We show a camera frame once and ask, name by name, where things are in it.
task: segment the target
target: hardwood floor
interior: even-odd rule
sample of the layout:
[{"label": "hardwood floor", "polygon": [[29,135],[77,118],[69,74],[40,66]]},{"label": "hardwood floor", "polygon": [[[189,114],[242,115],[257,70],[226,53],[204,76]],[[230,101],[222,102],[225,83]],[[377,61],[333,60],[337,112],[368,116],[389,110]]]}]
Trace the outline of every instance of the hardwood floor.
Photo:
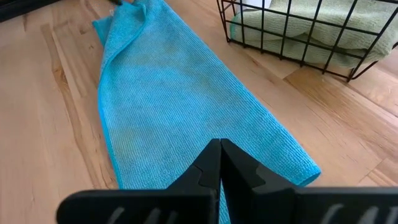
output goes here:
[{"label": "hardwood floor", "polygon": [[[167,2],[322,168],[312,185],[398,185],[398,51],[347,84],[226,43],[215,0]],[[0,223],[54,223],[67,195],[117,187],[91,25],[112,8],[67,0],[0,24]]]}]

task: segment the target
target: folded towel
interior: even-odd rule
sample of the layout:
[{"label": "folded towel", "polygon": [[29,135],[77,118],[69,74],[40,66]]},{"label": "folded towel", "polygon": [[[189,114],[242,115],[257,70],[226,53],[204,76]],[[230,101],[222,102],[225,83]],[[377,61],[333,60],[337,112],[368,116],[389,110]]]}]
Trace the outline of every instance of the folded towel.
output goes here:
[{"label": "folded towel", "polygon": [[[98,107],[120,188],[166,188],[213,138],[229,138],[295,184],[319,175],[289,132],[163,1],[124,2],[94,26],[104,44]],[[220,209],[227,222],[224,198]]]},{"label": "folded towel", "polygon": [[[289,0],[272,0],[269,9],[287,12]],[[290,13],[307,18],[314,18],[319,0],[293,0]],[[353,0],[323,0],[317,20],[343,25],[348,15]],[[397,4],[378,2],[374,0],[360,0],[348,21],[348,26],[379,33],[386,24],[388,18],[397,8]],[[262,11],[247,10],[243,12],[243,24],[261,29]],[[264,13],[264,30],[277,34],[284,33],[286,16],[273,12]],[[241,14],[233,18],[234,22],[241,23]],[[295,17],[289,17],[286,36],[307,41],[312,21],[306,21]],[[242,30],[240,25],[231,24],[231,38],[242,41]],[[340,33],[341,28],[316,23],[311,42],[332,48]],[[364,34],[352,30],[345,30],[338,43],[340,51],[363,56],[366,49],[370,47],[376,36]],[[246,44],[261,48],[261,32],[245,28],[244,40]],[[280,53],[282,38],[276,35],[266,34],[263,36],[263,49]],[[383,36],[378,40],[365,62],[373,62],[389,55],[392,47],[398,41],[398,19],[395,18],[387,28]],[[305,44],[294,40],[285,40],[284,56],[301,60]],[[325,64],[329,58],[330,51],[318,47],[308,46],[305,61],[310,63]],[[342,54],[334,54],[332,64],[353,68],[359,63],[359,59]]]}]

